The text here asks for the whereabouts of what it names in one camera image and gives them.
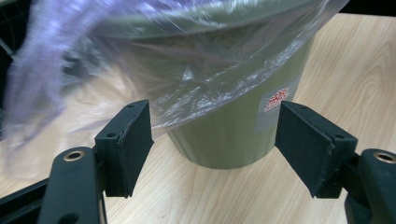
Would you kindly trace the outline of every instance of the brass insert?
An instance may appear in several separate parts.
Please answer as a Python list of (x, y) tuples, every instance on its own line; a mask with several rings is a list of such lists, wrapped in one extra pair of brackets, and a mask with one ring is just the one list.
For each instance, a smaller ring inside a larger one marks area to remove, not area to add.
[(77, 150), (77, 151), (72, 151), (72, 152), (67, 153), (64, 156), (64, 160), (65, 161), (78, 161), (79, 159), (83, 158), (84, 156), (85, 156), (84, 151)]
[(391, 154), (385, 152), (375, 152), (374, 156), (380, 161), (396, 164), (396, 157)]

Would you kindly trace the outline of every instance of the screw hole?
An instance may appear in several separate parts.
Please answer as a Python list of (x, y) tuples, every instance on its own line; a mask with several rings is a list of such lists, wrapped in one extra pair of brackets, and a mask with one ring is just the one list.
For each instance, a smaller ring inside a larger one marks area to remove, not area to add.
[(84, 151), (72, 151), (67, 153), (64, 156), (65, 161), (78, 161), (79, 159), (83, 158), (85, 155)]
[(107, 134), (107, 137), (114, 137), (114, 136), (116, 136), (117, 134), (116, 133), (108, 133)]
[(384, 152), (376, 152), (374, 153), (374, 156), (380, 161), (384, 161), (387, 163), (396, 163), (396, 157)]
[(335, 134), (334, 136), (335, 136), (336, 138), (339, 138), (339, 139), (344, 139), (344, 138), (345, 138), (343, 135), (341, 135), (341, 134), (339, 134), (339, 133)]
[(78, 222), (78, 213), (68, 213), (59, 219), (58, 224), (75, 224)]

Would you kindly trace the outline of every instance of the wooden surface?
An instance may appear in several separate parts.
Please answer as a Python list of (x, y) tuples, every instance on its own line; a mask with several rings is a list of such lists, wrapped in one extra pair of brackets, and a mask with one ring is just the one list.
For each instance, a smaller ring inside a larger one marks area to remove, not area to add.
[[(295, 98), (360, 139), (396, 152), (396, 18), (335, 16), (317, 35)], [(30, 184), (0, 177), (0, 197)], [(241, 169), (210, 170), (156, 139), (131, 199), (110, 223), (347, 223), (343, 192), (311, 199), (275, 148)]]

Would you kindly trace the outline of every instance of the label on bucket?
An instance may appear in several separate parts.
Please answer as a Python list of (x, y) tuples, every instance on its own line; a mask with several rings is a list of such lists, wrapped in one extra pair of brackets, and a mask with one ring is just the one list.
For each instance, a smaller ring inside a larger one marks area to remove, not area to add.
[(261, 133), (277, 123), (280, 103), (291, 100), (297, 91), (299, 78), (266, 92), (260, 99), (254, 133)]

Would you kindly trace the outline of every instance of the plastic bag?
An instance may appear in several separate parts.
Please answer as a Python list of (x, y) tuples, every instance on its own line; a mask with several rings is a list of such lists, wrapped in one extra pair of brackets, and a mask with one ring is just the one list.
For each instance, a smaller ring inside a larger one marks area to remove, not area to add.
[(8, 72), (7, 166), (27, 170), (42, 166), (35, 155), (92, 147), (132, 101), (149, 99), (156, 136), (205, 115), (271, 76), (346, 3), (34, 2)]

